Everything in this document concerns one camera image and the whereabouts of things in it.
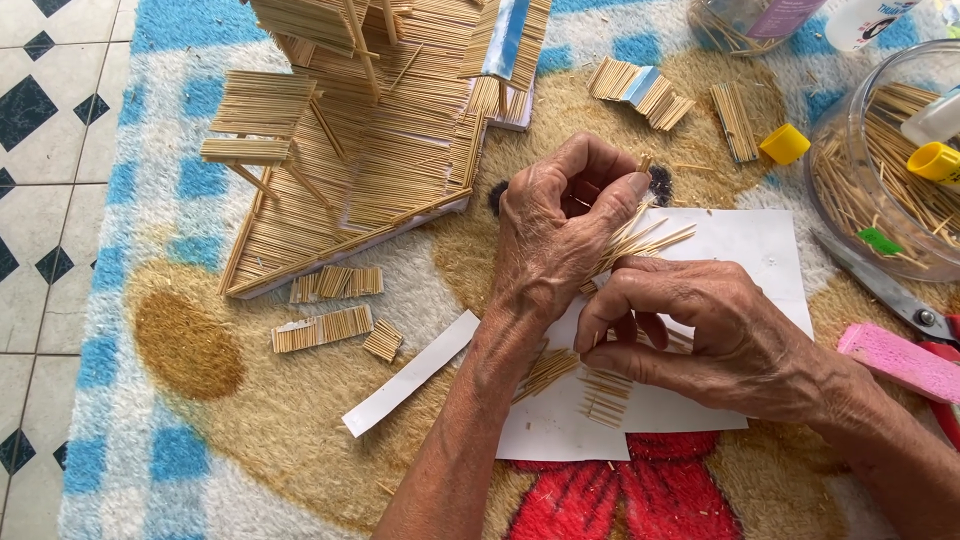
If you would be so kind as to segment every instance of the fluffy rug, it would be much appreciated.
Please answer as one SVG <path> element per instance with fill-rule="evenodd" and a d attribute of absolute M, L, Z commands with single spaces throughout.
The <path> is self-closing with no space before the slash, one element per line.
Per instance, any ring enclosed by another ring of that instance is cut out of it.
<path fill-rule="evenodd" d="M 662 163 L 709 163 L 723 180 L 661 171 L 658 194 L 677 206 L 795 212 L 817 340 L 833 346 L 863 320 L 906 334 L 812 243 L 819 218 L 799 165 L 733 166 L 710 104 L 711 84 L 755 83 L 748 111 L 759 133 L 812 122 L 881 58 L 941 37 L 921 4 L 860 53 L 819 37 L 818 13 L 756 60 L 702 49 L 670 0 L 554 0 L 526 134 L 490 130 L 477 195 L 451 215 L 348 263 L 384 270 L 377 317 L 406 336 L 386 365 L 349 339 L 286 356 L 270 327 L 344 307 L 290 306 L 286 287 L 252 301 L 216 284 L 252 188 L 197 151 L 228 68 L 286 70 L 236 0 L 140 0 L 100 253 L 77 379 L 60 534 L 94 538 L 361 538 L 371 532 L 443 403 L 454 367 L 358 440 L 340 416 L 387 380 L 465 307 L 484 311 L 496 224 L 489 193 L 519 168 L 589 129 Z M 605 55 L 659 64 L 697 100 L 672 133 L 587 96 Z M 808 71 L 815 74 L 814 80 Z M 940 310 L 947 285 L 910 283 Z M 890 391 L 925 420 L 915 396 Z M 884 538 L 893 536 L 844 463 L 802 426 L 630 434 L 632 460 L 498 462 L 486 538 Z"/>

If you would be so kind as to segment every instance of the forearm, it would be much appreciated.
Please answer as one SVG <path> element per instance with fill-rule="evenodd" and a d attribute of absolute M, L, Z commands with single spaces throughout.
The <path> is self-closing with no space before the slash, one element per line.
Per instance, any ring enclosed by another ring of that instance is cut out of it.
<path fill-rule="evenodd" d="M 500 432 L 546 330 L 541 327 L 505 307 L 487 311 L 444 408 L 373 538 L 480 537 Z"/>
<path fill-rule="evenodd" d="M 835 361 L 849 361 L 839 356 Z M 851 366 L 811 425 L 850 464 L 904 539 L 960 538 L 960 454 Z"/>

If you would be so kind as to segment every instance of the yellow cap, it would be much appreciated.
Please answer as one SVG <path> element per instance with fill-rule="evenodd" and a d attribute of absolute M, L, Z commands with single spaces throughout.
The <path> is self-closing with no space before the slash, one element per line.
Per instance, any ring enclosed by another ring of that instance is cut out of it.
<path fill-rule="evenodd" d="M 942 142 L 930 142 L 910 156 L 906 169 L 933 182 L 956 184 L 960 182 L 960 152 Z"/>
<path fill-rule="evenodd" d="M 781 165 L 796 161 L 809 149 L 810 141 L 790 124 L 778 127 L 760 143 L 760 150 Z"/>

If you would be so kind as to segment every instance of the red pattern on rug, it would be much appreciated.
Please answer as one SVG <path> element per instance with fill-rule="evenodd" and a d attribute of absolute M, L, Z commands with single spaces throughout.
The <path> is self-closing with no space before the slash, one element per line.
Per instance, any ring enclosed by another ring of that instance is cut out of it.
<path fill-rule="evenodd" d="M 524 494 L 509 540 L 604 540 L 623 498 L 632 538 L 733 540 L 742 533 L 704 459 L 719 433 L 627 433 L 630 461 L 513 461 L 540 473 Z"/>

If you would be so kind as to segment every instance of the tiled floor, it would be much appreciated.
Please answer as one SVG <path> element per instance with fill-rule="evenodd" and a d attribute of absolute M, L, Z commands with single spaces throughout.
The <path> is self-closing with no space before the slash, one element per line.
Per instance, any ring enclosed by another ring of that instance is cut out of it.
<path fill-rule="evenodd" d="M 0 0 L 0 540 L 57 537 L 136 0 Z"/>

